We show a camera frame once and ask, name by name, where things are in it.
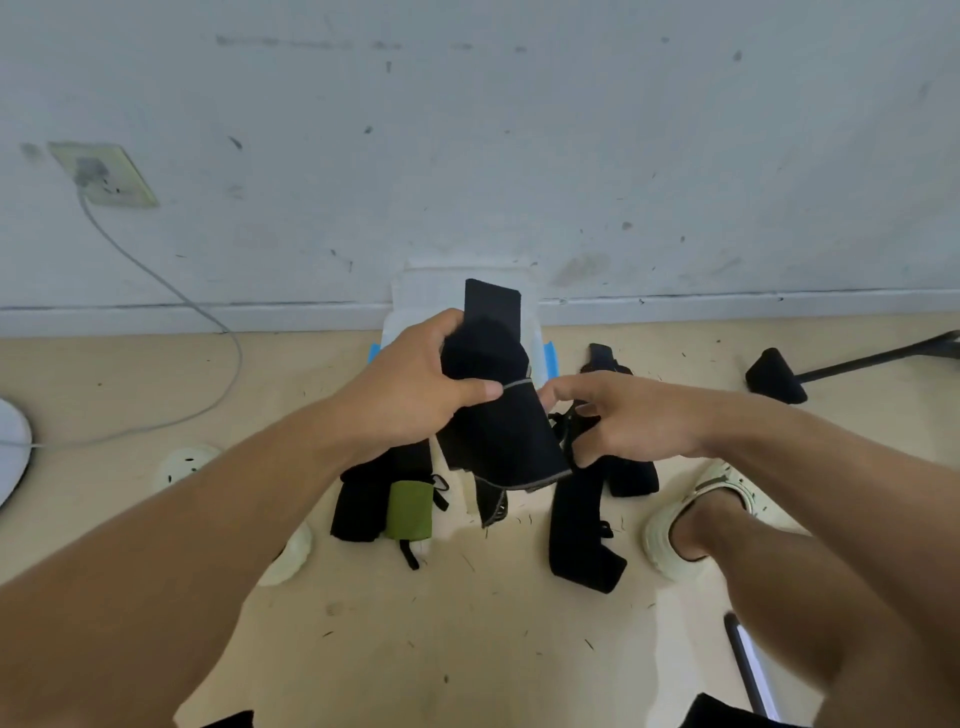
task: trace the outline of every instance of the white cable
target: white cable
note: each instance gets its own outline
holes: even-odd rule
[[[197,412],[194,412],[193,414],[185,415],[184,417],[178,417],[175,420],[169,420],[167,422],[157,423],[156,425],[142,425],[140,427],[130,427],[128,429],[122,429],[119,432],[111,432],[109,435],[101,435],[100,437],[93,437],[93,438],[90,438],[89,440],[64,440],[58,443],[18,443],[13,440],[0,440],[0,446],[10,447],[10,448],[29,448],[29,449],[83,448],[88,445],[99,445],[100,443],[109,442],[110,440],[116,440],[121,437],[126,437],[127,435],[136,435],[141,432],[153,432],[154,430],[163,429],[164,427],[172,427],[173,425],[180,425],[182,423],[189,422],[190,420],[200,417],[201,415],[205,415],[211,409],[219,406],[220,403],[223,400],[225,400],[229,395],[229,393],[232,391],[233,385],[236,384],[237,378],[240,377],[240,370],[243,369],[243,348],[240,346],[240,340],[237,338],[237,335],[230,329],[230,327],[228,327],[226,324],[220,321],[212,313],[209,313],[208,311],[204,311],[196,303],[193,303],[189,298],[187,298],[179,290],[177,290],[177,288],[175,288],[171,283],[169,283],[166,279],[164,279],[163,276],[161,276],[158,273],[155,273],[146,265],[144,265],[139,260],[137,260],[135,257],[127,253],[127,251],[125,251],[123,248],[121,248],[120,244],[117,243],[117,241],[114,240],[112,237],[110,237],[109,233],[100,226],[100,223],[97,222],[96,218],[90,212],[90,208],[86,204],[86,197],[84,196],[83,187],[79,183],[77,184],[77,199],[80,201],[80,208],[81,210],[84,211],[84,216],[86,217],[86,219],[89,220],[90,224],[97,229],[97,232],[103,235],[104,239],[107,240],[107,242],[116,249],[117,253],[119,253],[124,258],[129,260],[133,265],[135,265],[141,271],[146,273],[148,276],[150,276],[157,283],[162,285],[164,288],[166,288],[168,291],[174,294],[177,298],[179,298],[181,301],[183,301],[188,306],[190,306],[190,308],[195,310],[205,319],[216,324],[217,327],[223,333],[229,335],[230,339],[233,341],[233,346],[236,347],[237,349],[236,369],[233,370],[233,376],[230,378],[230,382],[227,385],[227,388],[224,389],[220,397],[214,400],[211,404],[208,404],[203,409]]]

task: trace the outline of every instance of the ankle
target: ankle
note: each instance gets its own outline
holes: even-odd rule
[[[710,545],[720,527],[731,518],[747,516],[743,500],[729,488],[717,488],[698,497],[670,529],[670,543],[687,561],[710,556]]]

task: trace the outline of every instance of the wall socket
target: wall socket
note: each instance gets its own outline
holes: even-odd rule
[[[106,173],[84,187],[84,195],[94,205],[157,206],[154,193],[119,144],[52,141],[47,144],[47,149],[71,181],[76,178],[82,158],[97,159],[104,165]]]

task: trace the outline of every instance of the leg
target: leg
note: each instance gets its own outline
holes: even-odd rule
[[[814,539],[719,490],[677,519],[671,541],[684,558],[713,557],[751,635],[827,694],[818,726],[960,723],[960,701],[905,622]]]

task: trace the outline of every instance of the green pouch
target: green pouch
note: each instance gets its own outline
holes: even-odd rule
[[[390,486],[384,534],[394,541],[423,541],[433,535],[433,483],[398,480]]]

